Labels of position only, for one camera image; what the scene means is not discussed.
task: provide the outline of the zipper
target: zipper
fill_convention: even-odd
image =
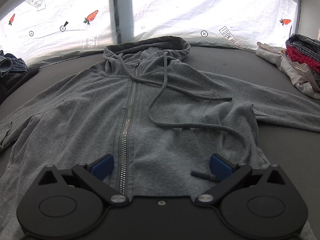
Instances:
[[[137,68],[138,65],[139,63],[135,65],[135,70],[134,70],[135,77],[137,77],[137,74],[138,74],[138,68]],[[127,169],[127,137],[128,137],[128,131],[129,131],[129,126],[130,126],[131,117],[132,117],[133,103],[136,95],[136,90],[137,90],[137,82],[133,81],[127,117],[125,119],[124,130],[122,132],[122,138],[121,138],[121,173],[120,173],[120,186],[119,186],[119,191],[121,194],[124,194],[124,186],[125,186],[124,184],[125,184],[125,176],[126,176],[126,169]]]

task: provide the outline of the black cloth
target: black cloth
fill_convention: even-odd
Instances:
[[[0,78],[0,104],[11,95],[18,87],[20,87],[27,80],[36,75],[39,67],[30,68],[21,73],[8,73]]]

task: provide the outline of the screw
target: screw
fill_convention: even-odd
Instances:
[[[211,202],[213,200],[213,196],[210,194],[201,194],[199,195],[198,200],[201,202]]]
[[[160,206],[164,206],[167,202],[165,200],[159,200],[157,203]]]
[[[110,199],[114,203],[123,203],[127,198],[124,195],[113,195]]]

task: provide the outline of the hoodie sleeve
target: hoodie sleeve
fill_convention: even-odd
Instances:
[[[201,73],[211,80],[210,87],[219,96],[232,97],[235,104],[253,104],[257,121],[320,132],[320,106],[316,103],[239,79],[208,72]]]
[[[41,115],[64,101],[68,90],[76,84],[77,75],[79,74],[55,83],[0,121],[0,153],[19,138],[35,115]]]

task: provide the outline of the white fabric backdrop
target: white fabric backdrop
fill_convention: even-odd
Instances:
[[[116,0],[115,8],[113,0],[44,0],[41,10],[25,0],[12,8],[16,1],[0,8],[0,49],[28,66],[164,35],[180,36],[193,45],[255,50],[260,41],[285,47],[298,10],[298,0]],[[96,10],[90,25],[84,23]],[[291,22],[282,25],[281,19]]]

